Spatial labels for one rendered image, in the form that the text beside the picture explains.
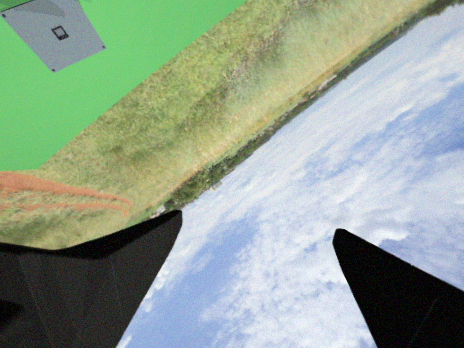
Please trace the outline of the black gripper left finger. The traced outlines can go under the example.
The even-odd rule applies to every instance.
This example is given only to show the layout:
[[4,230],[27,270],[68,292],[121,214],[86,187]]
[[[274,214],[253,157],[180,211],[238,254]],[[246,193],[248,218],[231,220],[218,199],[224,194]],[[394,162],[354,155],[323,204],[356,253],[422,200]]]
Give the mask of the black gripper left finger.
[[117,348],[181,227],[173,210],[63,249],[0,243],[0,299],[26,309],[42,348]]

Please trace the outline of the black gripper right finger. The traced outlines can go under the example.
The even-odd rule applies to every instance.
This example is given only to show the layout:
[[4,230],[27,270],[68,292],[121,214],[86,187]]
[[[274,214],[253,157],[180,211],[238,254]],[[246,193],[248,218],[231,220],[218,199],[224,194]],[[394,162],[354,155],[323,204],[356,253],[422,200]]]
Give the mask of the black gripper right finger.
[[332,245],[377,348],[464,348],[464,290],[346,229]]

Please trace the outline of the grey metal panel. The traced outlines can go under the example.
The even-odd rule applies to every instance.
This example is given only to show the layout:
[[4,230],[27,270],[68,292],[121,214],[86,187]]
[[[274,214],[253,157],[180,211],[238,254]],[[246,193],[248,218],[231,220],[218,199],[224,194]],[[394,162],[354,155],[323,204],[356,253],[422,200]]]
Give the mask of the grey metal panel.
[[106,49],[76,0],[31,0],[0,17],[53,73]]

